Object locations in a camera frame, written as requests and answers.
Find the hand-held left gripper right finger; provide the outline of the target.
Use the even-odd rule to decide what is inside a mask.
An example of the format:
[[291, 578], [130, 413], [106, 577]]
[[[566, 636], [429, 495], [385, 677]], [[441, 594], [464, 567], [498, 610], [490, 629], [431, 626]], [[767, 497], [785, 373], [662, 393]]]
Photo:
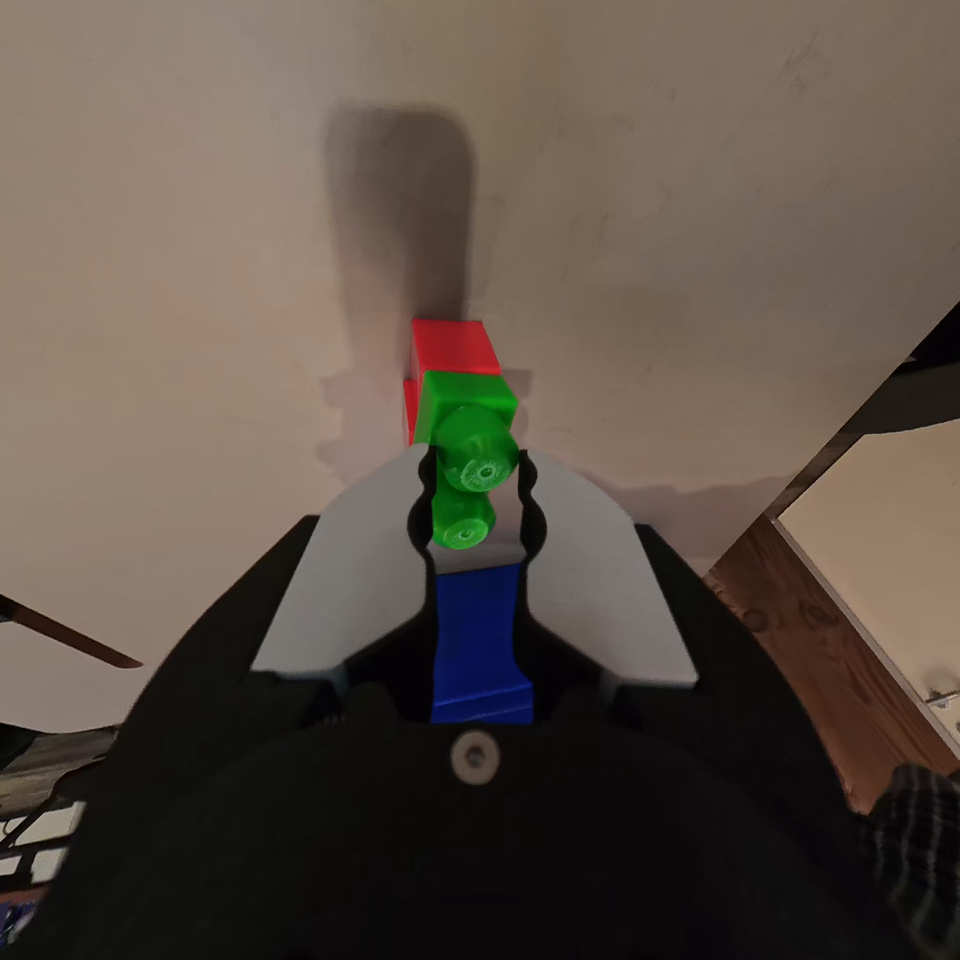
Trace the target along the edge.
[[521, 451], [521, 564], [513, 654], [534, 720], [570, 691], [694, 690], [699, 673], [630, 515], [546, 453]]

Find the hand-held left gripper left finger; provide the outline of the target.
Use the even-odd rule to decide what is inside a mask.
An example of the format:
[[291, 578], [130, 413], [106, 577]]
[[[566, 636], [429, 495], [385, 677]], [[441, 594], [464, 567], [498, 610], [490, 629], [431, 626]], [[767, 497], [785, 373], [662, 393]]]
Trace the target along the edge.
[[429, 721], [435, 489], [435, 453], [420, 443], [342, 491], [318, 516], [251, 669], [328, 680], [342, 697], [381, 685], [404, 718]]

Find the blue plastic bin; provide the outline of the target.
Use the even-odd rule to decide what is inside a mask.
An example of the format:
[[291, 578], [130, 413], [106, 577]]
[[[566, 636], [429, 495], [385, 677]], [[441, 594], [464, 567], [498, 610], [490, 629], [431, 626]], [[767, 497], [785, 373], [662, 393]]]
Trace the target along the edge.
[[532, 723], [533, 685], [513, 645], [520, 572], [511, 564], [438, 576], [434, 724]]

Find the green toy block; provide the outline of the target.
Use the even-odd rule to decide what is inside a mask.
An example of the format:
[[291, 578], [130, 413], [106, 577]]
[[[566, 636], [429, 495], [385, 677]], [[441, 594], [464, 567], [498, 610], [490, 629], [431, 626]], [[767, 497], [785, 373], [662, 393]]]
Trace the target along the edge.
[[481, 544], [496, 523], [491, 492], [516, 470], [512, 434], [519, 402], [502, 375], [427, 370], [421, 378], [414, 443], [436, 456], [433, 540], [452, 550]]

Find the white door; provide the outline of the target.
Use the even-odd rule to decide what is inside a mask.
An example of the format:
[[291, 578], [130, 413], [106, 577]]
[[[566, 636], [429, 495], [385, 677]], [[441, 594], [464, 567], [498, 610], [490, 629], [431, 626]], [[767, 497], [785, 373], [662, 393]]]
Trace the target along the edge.
[[774, 527], [957, 757], [958, 420], [859, 438]]

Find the black office chair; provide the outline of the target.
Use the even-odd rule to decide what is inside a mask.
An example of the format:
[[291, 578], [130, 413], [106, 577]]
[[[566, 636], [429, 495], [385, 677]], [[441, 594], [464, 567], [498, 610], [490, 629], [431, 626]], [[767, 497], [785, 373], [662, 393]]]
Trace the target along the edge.
[[778, 518], [863, 437], [903, 433], [959, 418], [959, 305], [955, 304], [907, 358], [772, 501]]

